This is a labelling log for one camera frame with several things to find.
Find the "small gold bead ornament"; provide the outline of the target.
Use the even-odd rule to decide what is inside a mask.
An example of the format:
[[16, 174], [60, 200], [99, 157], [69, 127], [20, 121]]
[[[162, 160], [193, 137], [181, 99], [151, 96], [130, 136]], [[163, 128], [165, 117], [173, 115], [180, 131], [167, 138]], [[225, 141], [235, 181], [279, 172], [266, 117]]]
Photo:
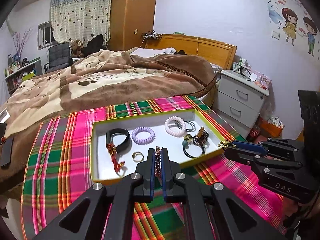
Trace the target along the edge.
[[217, 145], [219, 148], [226, 149], [228, 147], [233, 147], [236, 148], [236, 145], [234, 144], [233, 141], [229, 140], [221, 140], [220, 143]]

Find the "black tie with ball beads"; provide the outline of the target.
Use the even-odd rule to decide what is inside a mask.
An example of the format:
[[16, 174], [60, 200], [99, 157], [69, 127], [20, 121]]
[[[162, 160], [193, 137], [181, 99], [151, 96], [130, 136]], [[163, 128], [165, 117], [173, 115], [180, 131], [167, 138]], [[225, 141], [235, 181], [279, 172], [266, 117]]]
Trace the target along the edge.
[[190, 159], [195, 159], [205, 154], [204, 142], [196, 135], [186, 134], [182, 147], [184, 155]]

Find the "black wristband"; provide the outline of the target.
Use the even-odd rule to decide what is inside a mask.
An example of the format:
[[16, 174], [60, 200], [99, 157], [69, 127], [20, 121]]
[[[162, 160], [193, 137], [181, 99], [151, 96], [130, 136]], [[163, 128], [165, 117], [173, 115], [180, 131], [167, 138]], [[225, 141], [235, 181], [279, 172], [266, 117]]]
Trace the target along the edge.
[[131, 147], [131, 136], [127, 129], [114, 128], [106, 132], [105, 144], [108, 151], [115, 150], [119, 154], [124, 154]]

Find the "yellow shallow cardboard box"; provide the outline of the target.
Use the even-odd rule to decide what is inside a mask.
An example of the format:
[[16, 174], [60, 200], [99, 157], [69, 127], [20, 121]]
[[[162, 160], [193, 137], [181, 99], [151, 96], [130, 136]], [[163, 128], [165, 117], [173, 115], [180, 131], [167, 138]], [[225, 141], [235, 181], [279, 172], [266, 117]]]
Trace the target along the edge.
[[[190, 121], [195, 125], [195, 130], [191, 135], [196, 135], [201, 128], [209, 134], [205, 144], [205, 154], [190, 159], [183, 153], [183, 138], [173, 137], [165, 131], [164, 123], [167, 118], [178, 116], [185, 121]], [[116, 173], [105, 144], [106, 132], [114, 128], [127, 129], [129, 133], [137, 127], [149, 127], [155, 132], [155, 139], [146, 145], [138, 145], [133, 140], [129, 151], [124, 154], [117, 154], [118, 162], [125, 162], [124, 167]], [[169, 158], [180, 164], [181, 167], [189, 167], [202, 161], [213, 158], [223, 153], [222, 148], [217, 145], [221, 140], [226, 139], [223, 130], [217, 127], [217, 123], [205, 112], [196, 109], [183, 109], [168, 112], [158, 112], [144, 115], [127, 116], [112, 120], [98, 121], [93, 124], [91, 136], [90, 152], [90, 172], [91, 180], [104, 185], [118, 182], [122, 177], [135, 171], [139, 161], [146, 160], [150, 148], [167, 148]]]

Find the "grey drawer nightstand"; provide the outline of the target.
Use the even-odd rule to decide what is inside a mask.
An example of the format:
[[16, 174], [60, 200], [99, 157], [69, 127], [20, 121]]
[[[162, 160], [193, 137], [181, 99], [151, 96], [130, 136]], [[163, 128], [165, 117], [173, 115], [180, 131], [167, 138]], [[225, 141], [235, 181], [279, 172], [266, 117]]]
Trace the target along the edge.
[[257, 121], [268, 89], [232, 71], [223, 70], [214, 99], [213, 110], [246, 138]]

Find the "pink plaid cloth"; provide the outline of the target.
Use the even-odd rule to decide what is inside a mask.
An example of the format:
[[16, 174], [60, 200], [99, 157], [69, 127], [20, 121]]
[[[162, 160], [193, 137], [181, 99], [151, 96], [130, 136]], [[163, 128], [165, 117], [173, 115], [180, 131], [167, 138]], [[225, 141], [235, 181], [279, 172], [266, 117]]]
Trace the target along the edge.
[[[241, 140], [225, 120], [193, 96], [109, 105], [42, 122], [25, 168], [21, 204], [24, 238], [32, 239], [92, 185], [89, 150], [96, 121], [182, 109], [199, 111], [224, 138]], [[263, 219], [285, 232], [282, 197], [260, 187], [248, 166], [219, 156], [185, 172], [203, 184], [222, 182]]]

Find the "wooden headboard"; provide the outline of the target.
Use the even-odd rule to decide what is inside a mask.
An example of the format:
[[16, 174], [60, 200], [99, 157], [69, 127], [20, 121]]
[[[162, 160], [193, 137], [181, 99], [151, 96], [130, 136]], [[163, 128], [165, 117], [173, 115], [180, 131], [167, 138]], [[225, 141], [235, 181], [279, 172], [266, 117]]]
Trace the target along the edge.
[[175, 48], [187, 55], [203, 57], [222, 69], [231, 69], [237, 46], [202, 37], [163, 34], [159, 39], [146, 38], [144, 48]]

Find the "black phone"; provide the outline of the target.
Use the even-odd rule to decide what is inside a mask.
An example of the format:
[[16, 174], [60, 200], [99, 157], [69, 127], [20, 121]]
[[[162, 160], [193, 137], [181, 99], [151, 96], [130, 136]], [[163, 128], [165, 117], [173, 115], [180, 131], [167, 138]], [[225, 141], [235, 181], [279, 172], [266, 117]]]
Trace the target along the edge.
[[7, 168], [11, 163], [13, 142], [14, 142], [14, 138], [9, 137], [3, 144], [2, 155], [1, 155], [1, 168]]

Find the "black wallet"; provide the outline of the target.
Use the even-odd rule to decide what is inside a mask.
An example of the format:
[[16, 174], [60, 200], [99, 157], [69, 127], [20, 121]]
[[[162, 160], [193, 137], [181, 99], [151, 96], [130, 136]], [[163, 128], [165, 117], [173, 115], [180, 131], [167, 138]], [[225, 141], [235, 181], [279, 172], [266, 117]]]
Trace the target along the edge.
[[0, 123], [0, 145], [3, 145], [6, 141], [5, 138], [5, 130], [6, 130], [7, 124], [4, 123]]

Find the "black office chair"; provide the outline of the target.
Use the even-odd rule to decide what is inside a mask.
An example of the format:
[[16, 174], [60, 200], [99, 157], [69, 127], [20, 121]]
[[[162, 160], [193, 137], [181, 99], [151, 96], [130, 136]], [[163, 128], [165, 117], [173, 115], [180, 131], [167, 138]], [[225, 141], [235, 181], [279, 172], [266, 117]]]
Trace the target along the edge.
[[59, 43], [48, 49], [49, 61], [44, 65], [45, 73], [67, 68], [73, 64], [69, 43]]

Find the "brown teddy bear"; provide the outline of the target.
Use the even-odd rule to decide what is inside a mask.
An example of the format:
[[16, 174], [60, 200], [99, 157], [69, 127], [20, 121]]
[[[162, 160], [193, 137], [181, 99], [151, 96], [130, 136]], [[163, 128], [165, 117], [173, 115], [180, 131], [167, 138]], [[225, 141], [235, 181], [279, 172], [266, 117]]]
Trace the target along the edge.
[[71, 46], [71, 57], [72, 58], [83, 58], [84, 54], [81, 52], [83, 45], [80, 40], [74, 40], [70, 43]]

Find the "white desk shelf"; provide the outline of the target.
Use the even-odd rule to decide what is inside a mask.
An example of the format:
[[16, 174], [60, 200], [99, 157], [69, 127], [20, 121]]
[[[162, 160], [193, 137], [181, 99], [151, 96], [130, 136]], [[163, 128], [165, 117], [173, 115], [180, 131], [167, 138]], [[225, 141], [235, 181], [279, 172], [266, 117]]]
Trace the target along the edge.
[[23, 81], [41, 75], [42, 73], [42, 63], [39, 57], [21, 68], [17, 68], [17, 66], [11, 67], [11, 70], [7, 72], [5, 77], [9, 95], [12, 95]]

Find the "wooden wardrobe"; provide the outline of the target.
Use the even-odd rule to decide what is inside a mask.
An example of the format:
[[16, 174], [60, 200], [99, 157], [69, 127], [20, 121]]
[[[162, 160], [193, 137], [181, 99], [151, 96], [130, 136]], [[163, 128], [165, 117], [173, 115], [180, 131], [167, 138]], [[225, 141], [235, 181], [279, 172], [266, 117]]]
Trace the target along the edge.
[[156, 0], [112, 0], [108, 49], [140, 47], [143, 35], [153, 29], [155, 6]]

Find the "patterned white curtain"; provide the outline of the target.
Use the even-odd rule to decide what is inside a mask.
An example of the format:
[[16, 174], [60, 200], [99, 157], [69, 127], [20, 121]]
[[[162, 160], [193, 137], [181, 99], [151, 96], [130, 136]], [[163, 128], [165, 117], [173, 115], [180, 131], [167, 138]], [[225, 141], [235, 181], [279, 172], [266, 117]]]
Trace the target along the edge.
[[88, 44], [103, 36], [103, 45], [111, 38], [110, 14], [112, 0], [51, 0], [50, 21], [55, 41], [80, 40]]

